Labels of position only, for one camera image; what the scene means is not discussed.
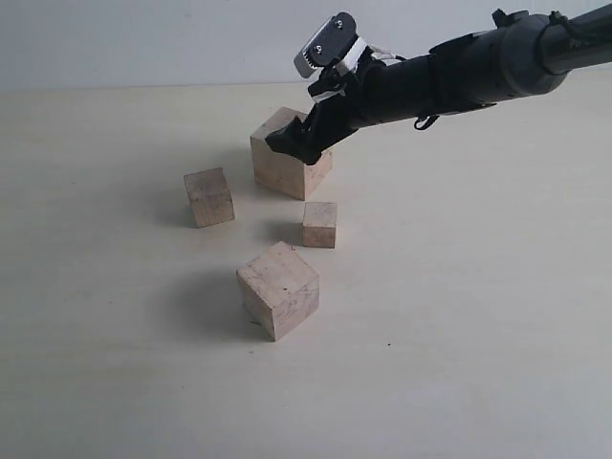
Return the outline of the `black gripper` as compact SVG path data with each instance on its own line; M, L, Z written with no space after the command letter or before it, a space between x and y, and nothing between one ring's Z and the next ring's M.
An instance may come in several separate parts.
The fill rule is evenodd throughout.
M349 71L339 65L324 69L309 93L314 105L305 130L293 117L265 142L275 153L314 165L326 148L362 128L411 118L411 61L363 50Z

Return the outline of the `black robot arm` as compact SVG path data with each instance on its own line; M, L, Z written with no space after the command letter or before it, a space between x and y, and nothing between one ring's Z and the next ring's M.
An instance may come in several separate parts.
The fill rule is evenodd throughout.
M294 59L302 77L317 76L314 105L267 134L267 146L314 165L362 128L413 120L423 131L442 116L551 93L570 72L611 60L608 5L574 18L496 10L492 20L492 30L404 58L367 43L349 12L329 17Z

